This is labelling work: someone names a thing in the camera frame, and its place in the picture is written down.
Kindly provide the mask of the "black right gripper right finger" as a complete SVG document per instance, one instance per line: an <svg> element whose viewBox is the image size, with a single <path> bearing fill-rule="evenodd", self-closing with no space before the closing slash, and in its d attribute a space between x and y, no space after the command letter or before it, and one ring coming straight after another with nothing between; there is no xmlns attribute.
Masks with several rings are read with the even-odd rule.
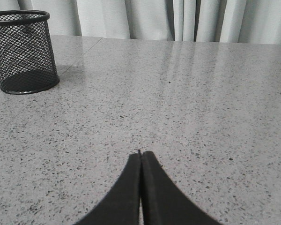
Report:
<svg viewBox="0 0 281 225"><path fill-rule="evenodd" d="M193 204L151 151L142 154L142 211L146 225L218 225Z"/></svg>

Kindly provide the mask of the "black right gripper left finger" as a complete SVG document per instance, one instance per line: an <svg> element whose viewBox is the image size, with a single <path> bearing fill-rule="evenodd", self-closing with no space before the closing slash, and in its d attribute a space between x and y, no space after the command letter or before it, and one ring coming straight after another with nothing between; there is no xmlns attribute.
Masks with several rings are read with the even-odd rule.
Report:
<svg viewBox="0 0 281 225"><path fill-rule="evenodd" d="M118 180L78 225L138 225L141 155L131 154Z"/></svg>

